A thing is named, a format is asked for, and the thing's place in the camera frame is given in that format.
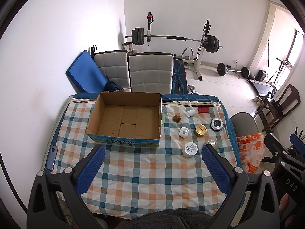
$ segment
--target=power outlet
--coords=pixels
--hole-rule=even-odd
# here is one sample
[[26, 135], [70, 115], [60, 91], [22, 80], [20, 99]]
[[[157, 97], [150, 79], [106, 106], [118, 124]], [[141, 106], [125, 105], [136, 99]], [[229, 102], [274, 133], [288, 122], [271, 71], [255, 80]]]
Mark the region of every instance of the power outlet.
[[292, 126], [293, 126], [294, 130], [298, 127], [298, 125], [296, 123], [292, 124]]
[[296, 124], [295, 119], [294, 119], [292, 113], [289, 115], [289, 118], [290, 118], [290, 120], [291, 120], [292, 125], [293, 125], [293, 124]]

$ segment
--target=white round container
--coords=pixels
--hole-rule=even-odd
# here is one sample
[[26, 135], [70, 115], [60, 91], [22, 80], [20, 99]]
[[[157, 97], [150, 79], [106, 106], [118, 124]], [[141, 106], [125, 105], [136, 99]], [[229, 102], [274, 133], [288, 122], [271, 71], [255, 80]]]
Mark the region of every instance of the white round container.
[[212, 122], [211, 122], [211, 128], [215, 131], [220, 131], [224, 126], [224, 123], [222, 122], [221, 119], [219, 118], [215, 118], [215, 119], [212, 119]]
[[194, 142], [188, 142], [182, 149], [182, 153], [186, 157], [194, 156], [198, 151], [198, 146]]

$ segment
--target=screw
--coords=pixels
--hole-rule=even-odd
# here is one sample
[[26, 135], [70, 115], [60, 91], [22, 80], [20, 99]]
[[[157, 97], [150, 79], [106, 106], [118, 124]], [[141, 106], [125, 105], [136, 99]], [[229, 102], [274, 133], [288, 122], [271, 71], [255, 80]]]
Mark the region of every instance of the screw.
[[241, 172], [242, 172], [242, 168], [236, 167], [236, 168], [235, 168], [235, 171], [236, 171], [237, 173], [241, 173]]
[[37, 176], [41, 177], [42, 175], [43, 175], [43, 171], [42, 170], [37, 172]]
[[67, 167], [65, 168], [65, 173], [71, 173], [72, 172], [72, 168], [71, 167]]
[[270, 176], [270, 172], [267, 171], [267, 170], [264, 170], [264, 175], [265, 175], [265, 176]]

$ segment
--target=plaid tablecloth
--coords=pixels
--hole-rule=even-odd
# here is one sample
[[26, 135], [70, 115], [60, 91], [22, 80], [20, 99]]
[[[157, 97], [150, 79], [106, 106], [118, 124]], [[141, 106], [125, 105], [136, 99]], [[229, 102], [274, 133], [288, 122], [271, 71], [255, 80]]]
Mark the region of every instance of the plaid tablecloth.
[[[210, 129], [213, 118], [220, 118], [225, 123], [223, 110], [216, 97], [176, 97], [162, 96], [165, 122], [157, 149], [105, 145], [105, 161], [88, 192], [81, 196], [91, 212], [126, 219], [180, 207], [210, 215], [216, 213], [225, 194], [217, 188], [200, 154], [205, 141], [213, 137], [219, 142], [220, 156], [236, 166], [226, 124], [219, 132]], [[52, 173], [74, 167], [94, 147], [85, 129], [95, 100], [76, 95], [68, 105], [57, 137], [58, 152]], [[209, 114], [186, 116], [186, 111], [199, 106], [209, 107]], [[173, 122], [174, 115], [181, 116], [179, 123]], [[193, 129], [198, 124], [208, 128], [203, 138], [194, 135]], [[190, 129], [185, 139], [179, 137], [181, 127]], [[186, 158], [181, 149], [190, 141], [198, 145], [199, 151], [194, 157]]]

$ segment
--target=weight plate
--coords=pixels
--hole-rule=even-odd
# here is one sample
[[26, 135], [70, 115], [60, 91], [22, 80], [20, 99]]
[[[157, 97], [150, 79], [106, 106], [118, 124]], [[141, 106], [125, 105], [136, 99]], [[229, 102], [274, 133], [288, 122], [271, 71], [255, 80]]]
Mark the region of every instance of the weight plate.
[[218, 51], [218, 49], [219, 49], [219, 39], [217, 39], [217, 42], [218, 42], [218, 47], [217, 47], [217, 49], [216, 49], [216, 51], [215, 51], [215, 52], [217, 52], [217, 51]]
[[144, 28], [140, 27], [138, 31], [138, 43], [139, 45], [144, 44]]
[[213, 51], [211, 51], [211, 53], [217, 52], [217, 49], [219, 48], [219, 40], [215, 36], [213, 36], [213, 37], [214, 37], [215, 45], [214, 45]]
[[215, 38], [212, 35], [208, 35], [206, 41], [208, 42], [208, 44], [206, 44], [205, 46], [205, 50], [207, 52], [212, 52], [215, 46]]
[[217, 69], [218, 69], [217, 70], [218, 75], [224, 76], [225, 74], [227, 74], [227, 67], [224, 63], [219, 63], [217, 65]]
[[135, 28], [135, 31], [134, 31], [134, 40], [135, 40], [135, 42], [133, 42], [135, 45], [139, 45], [138, 33], [139, 33], [139, 28], [136, 27], [136, 28]]
[[194, 85], [188, 85], [188, 92], [193, 92], [195, 90], [195, 86]]
[[247, 67], [244, 66], [244, 67], [241, 69], [241, 71], [242, 71], [242, 77], [243, 77], [243, 78], [248, 78], [248, 77], [249, 77], [250, 72], [249, 72], [249, 69], [248, 69]]
[[135, 43], [135, 37], [136, 37], [135, 30], [133, 29], [132, 30], [132, 43]]

